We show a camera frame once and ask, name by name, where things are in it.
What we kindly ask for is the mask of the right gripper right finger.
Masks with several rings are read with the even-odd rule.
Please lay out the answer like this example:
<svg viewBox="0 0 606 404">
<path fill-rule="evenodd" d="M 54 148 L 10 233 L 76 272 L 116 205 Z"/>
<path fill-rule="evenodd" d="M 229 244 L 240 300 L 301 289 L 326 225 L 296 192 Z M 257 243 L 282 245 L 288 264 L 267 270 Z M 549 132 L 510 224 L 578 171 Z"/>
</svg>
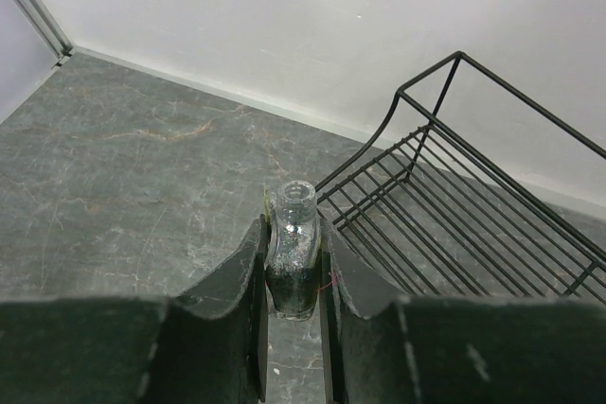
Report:
<svg viewBox="0 0 606 404">
<path fill-rule="evenodd" d="M 605 308 L 570 298 L 413 296 L 321 224 L 329 403 L 601 403 Z"/>
</svg>

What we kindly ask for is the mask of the glitter nail polish bottle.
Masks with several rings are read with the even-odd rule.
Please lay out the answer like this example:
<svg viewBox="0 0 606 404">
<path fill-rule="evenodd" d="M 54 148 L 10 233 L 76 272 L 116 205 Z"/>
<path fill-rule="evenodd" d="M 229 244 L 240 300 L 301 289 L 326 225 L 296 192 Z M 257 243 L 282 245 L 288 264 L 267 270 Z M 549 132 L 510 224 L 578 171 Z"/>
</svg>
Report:
<svg viewBox="0 0 606 404">
<path fill-rule="evenodd" d="M 307 181 L 287 182 L 265 193 L 270 243 L 265 280 L 277 318 L 311 318 L 320 284 L 321 225 L 316 191 Z"/>
</svg>

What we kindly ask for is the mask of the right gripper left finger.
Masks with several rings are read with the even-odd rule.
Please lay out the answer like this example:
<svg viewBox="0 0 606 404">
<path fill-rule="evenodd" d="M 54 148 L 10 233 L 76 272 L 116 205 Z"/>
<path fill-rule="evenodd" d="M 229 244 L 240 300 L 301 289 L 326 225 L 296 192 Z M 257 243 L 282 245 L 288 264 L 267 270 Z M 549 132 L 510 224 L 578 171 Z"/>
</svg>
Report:
<svg viewBox="0 0 606 404">
<path fill-rule="evenodd" d="M 256 219 L 232 255 L 176 296 L 3 300 L 2 401 L 262 401 L 267 250 Z"/>
</svg>

